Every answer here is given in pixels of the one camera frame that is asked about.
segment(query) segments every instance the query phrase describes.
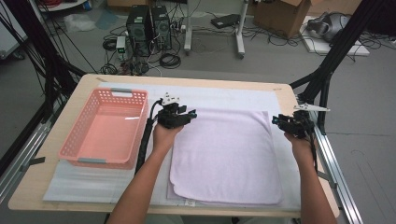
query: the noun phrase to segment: white cable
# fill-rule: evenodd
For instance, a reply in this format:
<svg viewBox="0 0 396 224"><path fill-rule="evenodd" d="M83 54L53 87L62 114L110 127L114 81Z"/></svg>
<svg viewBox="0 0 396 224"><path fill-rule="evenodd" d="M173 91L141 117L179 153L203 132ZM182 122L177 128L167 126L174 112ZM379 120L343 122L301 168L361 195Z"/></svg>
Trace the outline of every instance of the white cable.
<svg viewBox="0 0 396 224"><path fill-rule="evenodd" d="M151 63L149 63L149 58L151 58L152 52L154 51L154 49L151 49L151 44L153 44L153 43L154 43L154 42L151 41L151 42L149 43L149 45L148 45L148 48L149 48L149 56L148 56L148 59L147 59L148 67L157 69L157 71L160 73L160 77L163 77L163 73L161 72L161 70L160 70L158 67L153 66Z"/></svg>

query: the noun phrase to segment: concrete floor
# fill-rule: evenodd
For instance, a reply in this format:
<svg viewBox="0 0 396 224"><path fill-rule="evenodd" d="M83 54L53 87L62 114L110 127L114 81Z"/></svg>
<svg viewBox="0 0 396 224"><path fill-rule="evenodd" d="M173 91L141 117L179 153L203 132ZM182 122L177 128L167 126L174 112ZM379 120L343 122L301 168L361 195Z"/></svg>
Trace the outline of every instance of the concrete floor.
<svg viewBox="0 0 396 224"><path fill-rule="evenodd" d="M80 9L66 10L81 13ZM99 21L102 9L84 12ZM210 16L193 19L195 24L210 27ZM125 24L125 17L114 20L105 30L73 33L70 37L97 70L104 63L102 37L109 30ZM269 44L267 35L253 40L245 38L246 56L236 55L233 36L211 33L193 34L193 52L179 53L181 66L175 70L161 69L163 77L186 77L253 82L291 83L313 72L323 60L307 53L303 43L297 47ZM92 69L77 51L61 38L71 63L85 71ZM346 182L359 208L364 223L396 223L396 51L382 47L369 49L369 57L357 57L356 62L345 58L332 78L326 119L326 131ZM157 77L155 69L147 76ZM44 97L33 66L28 60L0 61L0 156L12 144L30 120ZM300 93L303 88L295 90ZM48 213L10 211L8 197L0 206L1 223L103 223L105 214ZM339 223L346 223L343 215ZM207 219L188 218L188 223L208 223Z"/></svg>

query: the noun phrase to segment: wooden table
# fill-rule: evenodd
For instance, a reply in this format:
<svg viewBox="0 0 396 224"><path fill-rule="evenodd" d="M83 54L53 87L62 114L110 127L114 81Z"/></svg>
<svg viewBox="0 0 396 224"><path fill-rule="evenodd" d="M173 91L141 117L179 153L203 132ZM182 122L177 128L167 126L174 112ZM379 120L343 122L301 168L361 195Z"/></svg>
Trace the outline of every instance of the wooden table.
<svg viewBox="0 0 396 224"><path fill-rule="evenodd" d="M287 84L220 81L203 79L164 78L164 77L119 77L106 75L86 75L78 83L76 90L69 99L62 114L54 124L45 143L38 151L36 157L46 157L44 163L33 165L26 172L23 180L14 192L8 206L15 210L40 210L40 211L90 211L111 212L113 203L55 203L42 200L58 163L58 151L62 147L64 139L71 131L79 111L84 106L86 99L92 89L101 82L134 83L149 85L169 85L184 87L205 87L218 89L273 91L276 94L279 106L283 114L291 115L293 107L297 104L291 87ZM332 190L327 181L320 179L326 192L332 210L336 216L339 215L338 206L332 195ZM202 215L202 216L247 216L247 217L299 217L300 213L295 211L277 211L274 209L260 208L205 208L184 207L169 205L152 205L149 210L151 214L180 214L180 215Z"/></svg>

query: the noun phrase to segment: computer case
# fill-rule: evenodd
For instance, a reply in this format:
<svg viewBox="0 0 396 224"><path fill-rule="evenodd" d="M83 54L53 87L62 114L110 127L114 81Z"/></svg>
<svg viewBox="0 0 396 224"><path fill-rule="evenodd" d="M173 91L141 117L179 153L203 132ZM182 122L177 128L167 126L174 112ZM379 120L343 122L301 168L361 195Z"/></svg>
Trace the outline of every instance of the computer case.
<svg viewBox="0 0 396 224"><path fill-rule="evenodd" d="M172 48L170 20L165 6L151 8L154 38L158 50Z"/></svg>
<svg viewBox="0 0 396 224"><path fill-rule="evenodd" d="M134 56L149 56L149 44L154 38L149 6L132 6L126 21L126 29L128 30Z"/></svg>

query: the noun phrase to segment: pink plastic basket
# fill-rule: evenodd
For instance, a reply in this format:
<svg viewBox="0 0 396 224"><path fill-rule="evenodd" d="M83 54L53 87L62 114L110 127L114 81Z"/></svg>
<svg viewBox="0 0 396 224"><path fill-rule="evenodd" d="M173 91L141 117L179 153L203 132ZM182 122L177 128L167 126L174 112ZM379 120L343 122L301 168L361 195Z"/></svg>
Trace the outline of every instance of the pink plastic basket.
<svg viewBox="0 0 396 224"><path fill-rule="evenodd" d="M77 166L132 169L148 111L146 91L93 90L59 157Z"/></svg>

